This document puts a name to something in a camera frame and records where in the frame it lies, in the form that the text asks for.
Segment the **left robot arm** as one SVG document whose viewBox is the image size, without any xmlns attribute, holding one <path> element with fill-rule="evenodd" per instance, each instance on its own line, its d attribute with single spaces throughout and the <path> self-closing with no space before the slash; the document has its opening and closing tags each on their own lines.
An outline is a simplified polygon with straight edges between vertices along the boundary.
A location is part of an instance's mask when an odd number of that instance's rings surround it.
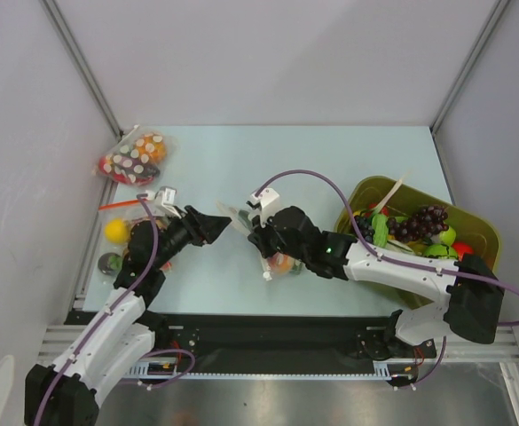
<svg viewBox="0 0 519 426">
<path fill-rule="evenodd" d="M 162 267 L 189 245 L 213 243 L 230 223 L 191 206 L 164 228 L 153 214 L 136 222 L 104 306 L 49 366 L 28 372 L 24 423 L 93 425 L 106 397 L 140 359 L 175 353 L 164 316 L 148 309 L 165 281 Z"/>
</svg>

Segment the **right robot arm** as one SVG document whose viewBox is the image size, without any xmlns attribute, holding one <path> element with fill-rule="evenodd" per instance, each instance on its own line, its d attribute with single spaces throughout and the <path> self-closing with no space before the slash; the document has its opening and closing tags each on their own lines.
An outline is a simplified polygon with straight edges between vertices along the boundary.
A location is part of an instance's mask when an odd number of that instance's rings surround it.
<svg viewBox="0 0 519 426">
<path fill-rule="evenodd" d="M 472 343 L 495 340 L 504 292 L 479 256 L 426 258 L 367 247 L 351 235 L 319 230 L 296 206 L 271 215 L 254 206 L 250 220 L 248 240 L 264 258 L 280 253 L 324 279 L 369 281 L 427 298 L 418 309 L 391 314 L 384 344 L 395 356 L 450 333 Z"/>
</svg>

